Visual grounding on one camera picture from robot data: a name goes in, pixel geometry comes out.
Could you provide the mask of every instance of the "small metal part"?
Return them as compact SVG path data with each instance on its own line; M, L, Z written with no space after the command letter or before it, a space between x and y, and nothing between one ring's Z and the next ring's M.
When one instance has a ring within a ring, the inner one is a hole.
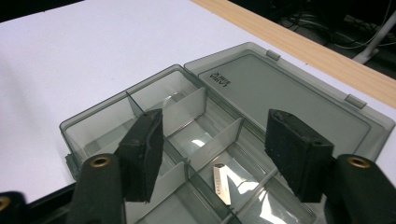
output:
M226 205L231 205L230 189L228 187L227 174L223 163L215 164L213 167L213 179L215 181L215 192Z
M6 209L9 205L11 200L8 198L8 196L1 196L0 197L0 211L3 211Z
M371 166L370 162L368 162L364 159L361 159L359 157L349 157L349 158L347 158L347 161L351 165L354 165L356 167L363 168L363 169L369 168Z
M106 156L98 157L90 162L91 167L102 167L110 163L110 158Z

